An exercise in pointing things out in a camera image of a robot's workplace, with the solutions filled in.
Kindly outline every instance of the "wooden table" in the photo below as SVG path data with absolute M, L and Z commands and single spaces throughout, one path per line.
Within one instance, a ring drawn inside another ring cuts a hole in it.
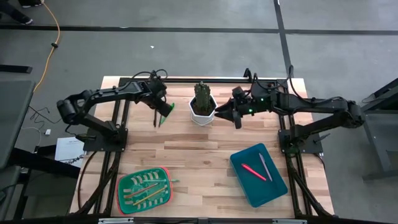
M 118 85 L 120 77 L 104 77 L 101 88 Z M 304 80 L 293 79 L 295 89 L 306 97 Z M 240 84 L 244 89 L 249 84 Z M 232 88 L 237 84 L 210 83 L 211 93 L 218 105 L 226 103 Z M 190 118 L 188 102 L 193 96 L 192 83 L 168 83 L 167 102 L 175 103 L 174 111 L 160 128 L 154 128 L 154 112 L 145 104 L 131 103 L 127 128 L 129 129 L 126 150 L 122 153 L 118 178 L 142 169 L 165 166 L 174 183 L 174 198 L 166 205 L 134 217 L 213 217 L 213 218 L 293 218 L 292 198 L 289 193 L 259 208 L 252 208 L 239 186 L 229 163 L 231 154 L 262 142 L 289 187 L 284 155 L 280 152 L 277 131 L 280 129 L 275 113 L 258 113 L 244 116 L 243 127 L 235 129 L 233 123 L 215 118 L 204 127 L 196 125 Z M 97 105 L 95 116 L 111 120 L 114 103 Z M 297 124 L 312 122 L 310 113 L 295 114 Z M 99 152 L 87 167 L 81 185 L 81 201 L 84 203 L 98 185 L 104 153 Z M 319 159 L 304 154 L 303 165 L 308 188 L 324 208 L 333 213 L 325 171 Z M 107 199 L 104 191 L 101 210 Z M 300 208 L 304 211 L 302 193 L 297 185 Z M 112 216 L 121 216 L 114 192 Z M 72 202 L 71 212 L 77 210 L 77 196 Z

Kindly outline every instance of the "gray concrete floor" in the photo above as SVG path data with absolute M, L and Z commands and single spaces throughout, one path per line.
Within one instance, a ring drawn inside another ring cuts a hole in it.
M 48 0 L 47 4 L 61 25 L 277 28 L 271 0 Z M 287 29 L 398 28 L 398 2 L 394 0 L 280 0 L 280 5 Z M 23 11 L 36 24 L 53 24 L 42 7 Z M 4 18 L 3 22 L 12 21 Z M 2 73 L 0 79 L 39 81 L 56 35 L 53 31 L 0 30 L 0 62 L 34 68 L 30 75 Z M 305 79 L 310 96 L 341 95 L 361 101 L 397 78 L 398 36 L 288 35 L 287 43 L 295 76 Z M 62 32 L 60 47 L 30 105 L 47 106 L 49 117 L 58 120 L 57 100 L 98 88 L 105 75 L 165 68 L 178 76 L 240 77 L 246 67 L 261 77 L 285 77 L 279 35 Z M 37 126 L 29 120 L 31 114 L 25 127 Z M 43 146 L 68 136 L 62 122 L 46 123 L 43 129 L 47 128 L 52 129 L 52 135 L 43 137 Z M 332 135 L 324 140 L 323 148 L 335 213 L 344 218 L 397 222 L 398 179 L 362 181 L 362 175 L 379 170 L 363 128 L 329 132 Z M 37 141 L 36 133 L 26 130 L 17 145 L 28 150 Z M 41 179 L 29 187 L 28 194 L 33 197 L 25 217 L 63 215 L 75 181 L 51 176 Z M 55 189 L 52 184 L 56 182 L 68 187 Z

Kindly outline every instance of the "blue plastic tray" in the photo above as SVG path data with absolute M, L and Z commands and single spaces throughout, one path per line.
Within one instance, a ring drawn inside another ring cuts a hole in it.
M 272 181 L 262 165 L 259 153 L 264 157 Z M 256 144 L 248 149 L 232 154 L 230 159 L 244 194 L 254 208 L 264 205 L 287 193 L 286 184 L 280 176 L 264 144 Z M 250 173 L 242 167 L 242 164 L 247 164 L 257 173 L 265 177 L 267 181 L 263 181 Z

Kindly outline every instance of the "white pot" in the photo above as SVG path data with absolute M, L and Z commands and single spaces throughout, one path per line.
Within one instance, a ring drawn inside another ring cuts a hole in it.
M 215 104 L 215 108 L 217 108 L 216 100 L 214 99 L 213 95 L 210 94 L 210 96 L 211 96 L 211 99 L 213 99 L 213 102 Z M 196 115 L 195 112 L 193 112 L 193 109 L 192 109 L 192 106 L 191 106 L 192 101 L 194 99 L 195 99 L 195 97 L 193 97 L 192 100 L 189 101 L 189 108 L 191 109 L 191 119 L 192 119 L 192 121 L 195 122 L 196 124 L 199 124 L 200 126 L 204 126 L 204 125 L 212 122 L 213 119 L 214 119 L 215 110 L 213 110 L 213 112 L 211 112 L 211 114 L 209 116 Z

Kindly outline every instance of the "hexagonal pot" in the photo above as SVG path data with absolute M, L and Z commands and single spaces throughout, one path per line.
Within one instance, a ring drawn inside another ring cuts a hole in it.
M 196 101 L 195 97 L 193 97 L 192 100 L 189 102 L 189 108 L 191 109 L 191 119 L 193 122 L 195 122 L 196 124 L 199 124 L 200 126 L 204 126 L 204 125 L 212 122 L 214 119 L 214 113 L 215 113 L 215 109 L 217 108 L 217 102 L 214 99 L 212 94 L 210 94 L 210 96 L 211 96 L 211 103 L 213 104 L 214 109 L 213 109 L 213 112 L 211 112 L 211 114 L 209 116 L 196 115 L 195 112 L 193 112 L 192 105 Z

